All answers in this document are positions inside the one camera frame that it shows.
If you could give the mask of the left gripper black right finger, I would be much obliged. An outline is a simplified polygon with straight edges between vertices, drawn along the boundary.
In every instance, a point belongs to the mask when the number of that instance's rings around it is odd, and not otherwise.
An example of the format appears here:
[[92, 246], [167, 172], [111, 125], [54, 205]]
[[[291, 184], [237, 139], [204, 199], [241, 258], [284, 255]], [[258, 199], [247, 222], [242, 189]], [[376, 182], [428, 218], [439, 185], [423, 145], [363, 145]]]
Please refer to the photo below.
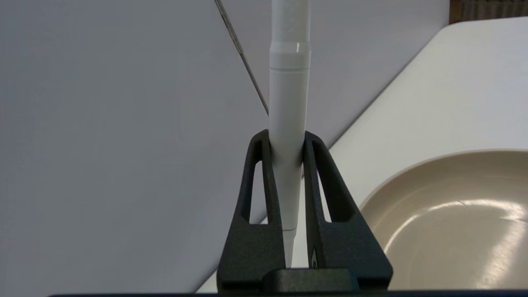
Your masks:
[[385, 291], [393, 267], [368, 227], [324, 142], [306, 132], [306, 241], [311, 269], [349, 269], [362, 291]]

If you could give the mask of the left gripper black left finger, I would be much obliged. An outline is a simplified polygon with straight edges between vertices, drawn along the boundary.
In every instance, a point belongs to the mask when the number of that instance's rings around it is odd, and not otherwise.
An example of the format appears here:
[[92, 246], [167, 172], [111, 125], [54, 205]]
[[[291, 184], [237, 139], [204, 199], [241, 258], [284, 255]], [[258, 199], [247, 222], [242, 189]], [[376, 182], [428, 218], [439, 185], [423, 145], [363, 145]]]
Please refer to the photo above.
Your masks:
[[[252, 188], [256, 164], [262, 163], [267, 224], [251, 224]], [[250, 141], [236, 208], [217, 268], [219, 293], [258, 293], [263, 279], [285, 269], [280, 203], [271, 162], [268, 130]]]

